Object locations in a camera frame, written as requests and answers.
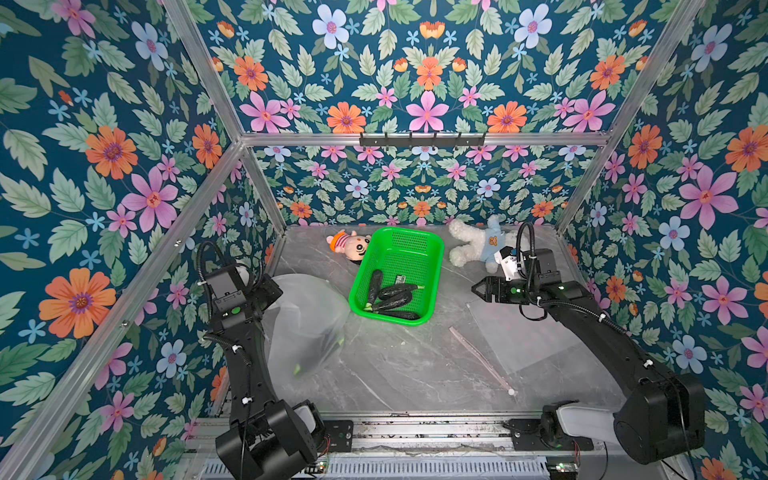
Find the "green plastic basket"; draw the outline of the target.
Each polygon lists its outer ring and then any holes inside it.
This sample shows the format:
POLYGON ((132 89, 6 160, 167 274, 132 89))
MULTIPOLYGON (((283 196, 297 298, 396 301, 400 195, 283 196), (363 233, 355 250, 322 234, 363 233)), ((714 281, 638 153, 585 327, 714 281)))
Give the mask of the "green plastic basket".
POLYGON ((386 227, 376 231, 360 264, 359 271, 349 293, 349 306, 356 315, 404 326, 420 326, 433 316, 438 296, 444 242, 436 234, 426 231, 386 227), (418 313, 417 321, 407 321, 368 312, 367 294, 374 270, 383 272, 382 287, 395 285, 397 275, 406 277, 405 284, 423 286, 411 292, 412 301, 394 310, 418 313))

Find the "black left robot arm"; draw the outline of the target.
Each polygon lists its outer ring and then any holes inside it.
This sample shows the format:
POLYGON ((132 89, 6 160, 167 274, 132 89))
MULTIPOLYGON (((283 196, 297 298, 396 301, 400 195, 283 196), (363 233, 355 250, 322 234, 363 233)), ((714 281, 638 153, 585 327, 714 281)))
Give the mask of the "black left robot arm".
POLYGON ((312 402, 291 406, 272 384, 262 317, 282 290, 239 264, 200 279, 210 302, 205 338, 224 350, 232 395, 229 429, 216 438, 216 453, 235 479, 290 479, 318 459, 325 426, 312 402))

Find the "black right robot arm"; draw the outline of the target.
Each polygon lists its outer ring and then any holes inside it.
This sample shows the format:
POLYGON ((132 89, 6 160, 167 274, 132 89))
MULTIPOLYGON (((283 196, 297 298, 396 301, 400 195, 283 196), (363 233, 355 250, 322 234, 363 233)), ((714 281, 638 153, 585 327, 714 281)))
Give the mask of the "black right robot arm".
POLYGON ((613 443, 642 465, 703 447, 707 396, 701 382, 654 360, 585 286, 563 280, 551 250, 538 249, 518 259, 521 277, 487 276, 472 292, 487 303, 542 310, 543 319, 561 324, 591 351, 625 397, 616 412, 577 401, 545 406, 542 442, 583 437, 613 443))

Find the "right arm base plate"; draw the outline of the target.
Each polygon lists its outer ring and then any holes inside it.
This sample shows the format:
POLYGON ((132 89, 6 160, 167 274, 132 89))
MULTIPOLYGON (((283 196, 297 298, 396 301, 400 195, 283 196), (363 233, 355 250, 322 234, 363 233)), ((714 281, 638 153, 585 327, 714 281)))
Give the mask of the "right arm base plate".
POLYGON ((576 452, 595 449, 591 439, 569 436, 552 420, 509 419, 504 427, 509 430, 516 451, 576 452))

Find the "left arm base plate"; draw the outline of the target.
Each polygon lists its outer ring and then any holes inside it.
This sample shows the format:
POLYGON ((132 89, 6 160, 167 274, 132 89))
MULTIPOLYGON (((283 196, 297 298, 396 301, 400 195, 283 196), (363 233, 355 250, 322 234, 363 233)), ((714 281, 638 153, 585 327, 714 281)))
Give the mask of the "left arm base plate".
POLYGON ((354 422, 351 420, 328 420, 312 433, 319 454, 352 451, 354 422))

